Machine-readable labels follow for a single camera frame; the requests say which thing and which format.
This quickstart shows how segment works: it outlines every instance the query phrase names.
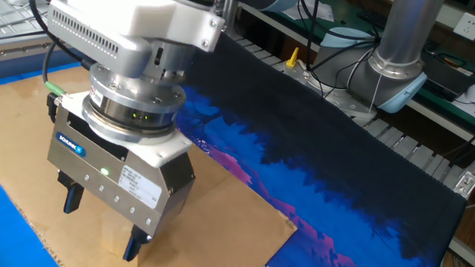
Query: label sticker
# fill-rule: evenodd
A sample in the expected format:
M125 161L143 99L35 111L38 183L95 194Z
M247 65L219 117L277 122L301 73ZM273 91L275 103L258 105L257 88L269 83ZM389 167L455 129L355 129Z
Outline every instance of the label sticker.
M127 165L124 166L120 174L119 186L153 209L157 207L158 199L162 194L160 186L155 185L151 180Z
M76 144L76 142L74 142L73 140L69 139L69 137L67 137L66 135L64 135L63 133L61 132L57 132L56 133L56 138L58 139L58 141L60 141L63 145L65 145L66 147L68 147L70 150L72 150L74 153L80 155L81 157L85 157L86 156L86 150Z
M89 92L91 99L96 105L101 106L102 98L104 97L101 93L99 93L94 86L91 86L91 92Z

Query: green led light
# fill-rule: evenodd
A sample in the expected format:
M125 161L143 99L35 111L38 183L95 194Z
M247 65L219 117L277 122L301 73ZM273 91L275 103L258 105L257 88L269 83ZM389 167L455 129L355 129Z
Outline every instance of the green led light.
M109 175L109 170L106 169L106 168L102 168L102 169L101 169L101 174L104 174L104 175L107 176L107 175Z

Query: blue mat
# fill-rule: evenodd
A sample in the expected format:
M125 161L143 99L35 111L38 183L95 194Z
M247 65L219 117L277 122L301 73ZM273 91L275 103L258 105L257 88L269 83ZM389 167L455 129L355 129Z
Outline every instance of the blue mat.
M0 266L57 266L7 193L0 186Z

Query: cloth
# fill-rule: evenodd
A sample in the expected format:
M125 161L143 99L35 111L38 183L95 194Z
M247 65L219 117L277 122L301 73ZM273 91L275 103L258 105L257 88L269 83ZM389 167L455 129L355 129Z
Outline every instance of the cloth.
M438 266L466 201L222 35L178 128L298 231L268 266Z

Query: yellow object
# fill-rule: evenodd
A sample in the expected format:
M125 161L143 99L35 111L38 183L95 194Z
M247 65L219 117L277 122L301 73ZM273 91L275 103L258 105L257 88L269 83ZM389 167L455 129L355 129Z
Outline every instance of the yellow object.
M292 54L292 57L290 57L290 59L287 60L286 65L288 67L295 67L295 63L297 62L297 55L298 55L298 47L295 48L294 53Z

